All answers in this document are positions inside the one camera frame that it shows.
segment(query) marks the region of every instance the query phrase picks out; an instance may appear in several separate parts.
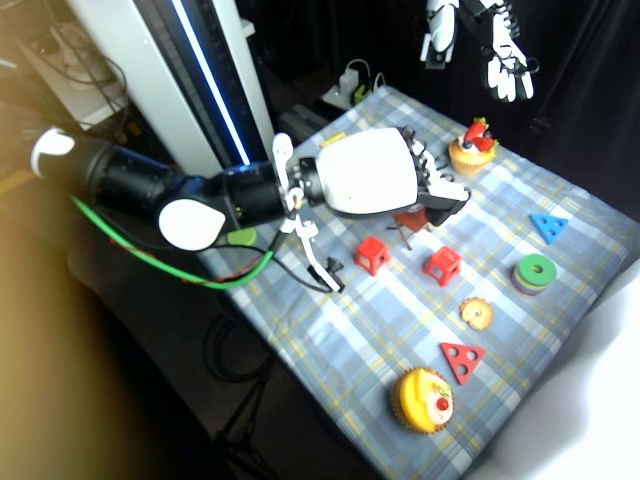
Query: robotic arm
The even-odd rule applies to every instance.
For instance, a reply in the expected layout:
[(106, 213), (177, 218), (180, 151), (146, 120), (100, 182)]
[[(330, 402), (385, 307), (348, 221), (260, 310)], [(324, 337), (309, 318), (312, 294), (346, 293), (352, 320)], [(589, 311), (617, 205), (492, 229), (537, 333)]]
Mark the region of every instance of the robotic arm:
[(492, 95), (504, 102), (533, 97), (531, 74), (538, 69), (514, 42), (520, 35), (518, 21), (509, 0), (427, 0), (429, 32), (425, 35), (420, 60), (428, 69), (443, 69), (451, 61), (455, 42), (455, 15), (473, 33), (487, 57), (484, 83)]
[[(24, 138), (32, 141), (33, 134)], [(169, 243), (183, 250), (202, 250), (226, 232), (284, 218), (280, 233), (298, 235), (312, 273), (333, 291), (343, 285), (314, 256), (310, 241), (319, 232), (301, 218), (303, 199), (311, 206), (326, 203), (349, 217), (423, 205), (436, 226), (469, 199), (462, 185), (440, 177), (433, 156), (406, 128), (351, 135), (297, 165), (291, 161), (291, 140), (279, 134), (273, 164), (231, 168), (210, 179), (183, 175), (108, 142), (57, 128), (46, 130), (32, 145), (30, 165), (36, 175), (91, 203), (156, 224)]]

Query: red triangle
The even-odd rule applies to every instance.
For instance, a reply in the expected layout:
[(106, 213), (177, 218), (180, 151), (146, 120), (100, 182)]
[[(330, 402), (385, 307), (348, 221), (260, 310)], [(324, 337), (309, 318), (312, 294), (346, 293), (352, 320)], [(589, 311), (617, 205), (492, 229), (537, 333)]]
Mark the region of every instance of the red triangle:
[[(467, 347), (466, 345), (456, 345), (455, 343), (441, 343), (442, 353), (447, 357), (449, 366), (453, 370), (453, 374), (456, 376), (456, 380), (460, 385), (464, 385), (469, 380), (469, 377), (476, 369), (482, 357), (484, 357), (485, 350), (480, 347)], [(473, 360), (468, 356), (469, 352), (472, 353)]]

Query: triangle block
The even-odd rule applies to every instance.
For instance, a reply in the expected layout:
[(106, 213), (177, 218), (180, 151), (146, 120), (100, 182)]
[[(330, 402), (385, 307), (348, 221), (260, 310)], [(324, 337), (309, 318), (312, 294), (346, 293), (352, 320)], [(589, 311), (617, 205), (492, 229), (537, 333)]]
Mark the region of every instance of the triangle block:
[(531, 221), (538, 229), (538, 233), (547, 242), (547, 245), (552, 244), (556, 238), (564, 232), (569, 220), (566, 218), (553, 217), (551, 215), (542, 215), (540, 213), (532, 213), (529, 215)]
[(485, 353), (484, 348), (455, 343), (441, 343), (440, 348), (460, 385), (467, 383)]

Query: table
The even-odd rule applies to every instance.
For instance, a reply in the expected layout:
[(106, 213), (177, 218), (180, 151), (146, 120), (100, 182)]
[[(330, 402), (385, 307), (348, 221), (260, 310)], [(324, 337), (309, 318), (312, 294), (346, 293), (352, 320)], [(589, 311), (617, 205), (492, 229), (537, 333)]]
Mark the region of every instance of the table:
[[(374, 127), (414, 128), (436, 156), (465, 128), (390, 87), (383, 87), (296, 149), (312, 156), (323, 140)], [(325, 207), (305, 210), (320, 229), (315, 248), (345, 264), (342, 295), (306, 289), (277, 266), (250, 284), (231, 290), (233, 303), (273, 346), (349, 439), (390, 478), (457, 478), (496, 434), (625, 262), (637, 258), (640, 225), (585, 190), (524, 158), (498, 148), (496, 161), (474, 178), (458, 176), (473, 196), (435, 232), (403, 244), (391, 217), (348, 220)], [(530, 213), (569, 219), (553, 245), (546, 245)], [(266, 246), (278, 224), (259, 228)], [(391, 249), (392, 261), (371, 277), (354, 265), (357, 245), (369, 235)], [(462, 273), (447, 288), (422, 273), (441, 246), (463, 257)], [(537, 297), (510, 283), (513, 265), (540, 252), (558, 269), (553, 286)], [(304, 254), (289, 238), (278, 256), (299, 275)], [(202, 254), (217, 274), (233, 271), (251, 255)], [(475, 331), (458, 314), (468, 297), (494, 308), (492, 326)], [(459, 386), (440, 342), (486, 349), (471, 379)], [(405, 370), (429, 366), (451, 383), (456, 400), (447, 428), (413, 433), (390, 409), (390, 389)]]

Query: stacked rings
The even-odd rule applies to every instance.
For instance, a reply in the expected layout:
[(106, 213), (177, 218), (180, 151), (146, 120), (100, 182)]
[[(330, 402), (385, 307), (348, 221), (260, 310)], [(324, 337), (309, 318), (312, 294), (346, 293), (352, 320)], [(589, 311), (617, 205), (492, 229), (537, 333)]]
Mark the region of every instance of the stacked rings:
[(527, 255), (513, 267), (511, 281), (526, 295), (538, 295), (553, 283), (557, 276), (554, 263), (539, 253)]

